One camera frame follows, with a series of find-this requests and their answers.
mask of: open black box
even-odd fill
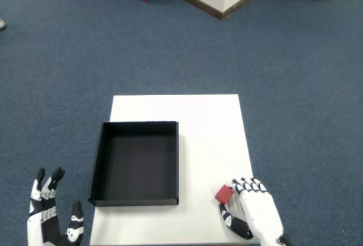
[[[89,201],[95,206],[177,205],[178,123],[105,122]]]

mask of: black tray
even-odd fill
[[[91,180],[95,206],[177,205],[178,123],[105,122]]]

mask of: robotic hand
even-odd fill
[[[229,229],[244,239],[256,236],[261,246],[292,246],[284,228],[275,203],[265,186],[256,178],[232,181],[232,188],[239,195],[247,223],[232,216],[223,204],[220,211]]]
[[[81,203],[73,203],[72,217],[67,232],[60,233],[54,195],[58,182],[65,171],[57,168],[41,187],[44,169],[34,180],[27,222],[28,246],[79,246],[83,236],[83,213]]]

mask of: white tabletop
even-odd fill
[[[214,199],[252,177],[238,95],[115,96],[110,121],[179,122],[179,205],[96,207],[91,245],[246,243]]]

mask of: red cube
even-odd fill
[[[218,202],[225,205],[227,201],[229,201],[229,199],[232,197],[232,195],[233,195],[233,190],[230,189],[228,186],[223,185],[221,189],[217,192],[215,198],[217,199]]]

